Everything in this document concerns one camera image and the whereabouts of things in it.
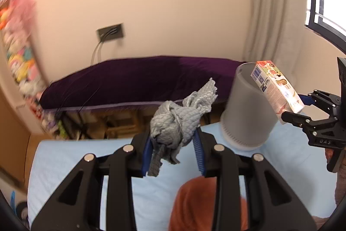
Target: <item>wall outlet plate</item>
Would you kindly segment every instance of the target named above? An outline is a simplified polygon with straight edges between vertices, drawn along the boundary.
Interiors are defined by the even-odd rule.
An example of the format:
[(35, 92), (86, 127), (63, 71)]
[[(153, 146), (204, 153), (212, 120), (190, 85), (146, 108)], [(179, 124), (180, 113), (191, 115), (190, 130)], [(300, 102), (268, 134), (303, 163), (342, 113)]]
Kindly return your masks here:
[(101, 38), (102, 38), (102, 42), (123, 38), (124, 34), (122, 32), (122, 24), (117, 24), (117, 25), (98, 29), (97, 35), (99, 37), (99, 41), (101, 41)]

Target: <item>light blue mattress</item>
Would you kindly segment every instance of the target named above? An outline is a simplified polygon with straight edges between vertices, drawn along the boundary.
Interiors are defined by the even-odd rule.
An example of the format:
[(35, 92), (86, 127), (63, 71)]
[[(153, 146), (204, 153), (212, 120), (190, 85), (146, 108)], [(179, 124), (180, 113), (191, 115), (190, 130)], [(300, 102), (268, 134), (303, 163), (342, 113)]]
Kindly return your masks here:
[[(218, 143), (231, 148), (223, 139), (220, 124), (203, 126)], [(43, 141), (36, 151), (28, 188), (28, 215), (30, 224), (51, 193), (89, 152), (96, 156), (113, 153), (130, 139), (90, 141)], [(234, 150), (251, 156), (262, 153), (293, 188), (312, 215), (328, 217), (335, 209), (334, 189), (336, 174), (326, 169), (324, 149), (308, 146), (301, 129), (290, 124), (277, 123), (268, 141), (251, 152)], [(167, 230), (175, 195), (186, 181), (200, 175), (192, 142), (178, 155), (179, 165), (164, 162), (157, 178), (133, 178), (133, 198), (137, 230)], [(100, 227), (105, 230), (105, 200), (107, 177), (103, 183)]]

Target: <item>gray cloth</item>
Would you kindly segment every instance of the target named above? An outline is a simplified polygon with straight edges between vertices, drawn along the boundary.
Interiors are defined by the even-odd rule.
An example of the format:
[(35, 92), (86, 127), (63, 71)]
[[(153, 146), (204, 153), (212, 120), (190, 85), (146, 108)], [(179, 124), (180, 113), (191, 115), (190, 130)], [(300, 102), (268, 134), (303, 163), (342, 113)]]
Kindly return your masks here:
[(162, 158), (174, 165), (179, 163), (176, 156), (191, 141), (202, 115), (211, 111), (211, 105), (217, 98), (216, 90), (215, 81), (210, 78), (199, 91), (194, 91), (183, 100), (183, 106), (166, 101), (158, 108), (150, 121), (154, 150), (149, 176), (159, 174)]

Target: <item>cardboard box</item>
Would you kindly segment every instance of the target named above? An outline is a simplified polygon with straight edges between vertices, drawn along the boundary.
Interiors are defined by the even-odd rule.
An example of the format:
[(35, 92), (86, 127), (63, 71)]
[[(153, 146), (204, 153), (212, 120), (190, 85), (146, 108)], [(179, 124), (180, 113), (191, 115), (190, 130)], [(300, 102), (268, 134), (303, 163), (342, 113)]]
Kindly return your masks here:
[(304, 103), (285, 76), (271, 61), (257, 61), (251, 77), (263, 91), (279, 120), (284, 111), (299, 113)]

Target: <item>window frame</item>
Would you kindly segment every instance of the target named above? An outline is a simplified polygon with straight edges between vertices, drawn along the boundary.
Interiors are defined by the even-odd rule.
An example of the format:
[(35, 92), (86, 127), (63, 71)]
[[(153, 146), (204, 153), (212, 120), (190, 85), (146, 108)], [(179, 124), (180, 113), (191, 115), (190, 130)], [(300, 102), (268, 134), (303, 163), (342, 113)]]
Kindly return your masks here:
[[(311, 0), (309, 23), (306, 25), (311, 30), (319, 33), (326, 40), (330, 41), (343, 53), (346, 53), (346, 36), (340, 33), (335, 28), (331, 27), (327, 23), (323, 22), (323, 3), (324, 0), (320, 0), (319, 13), (316, 13), (316, 0)], [(318, 22), (315, 23), (315, 16), (318, 16)]]

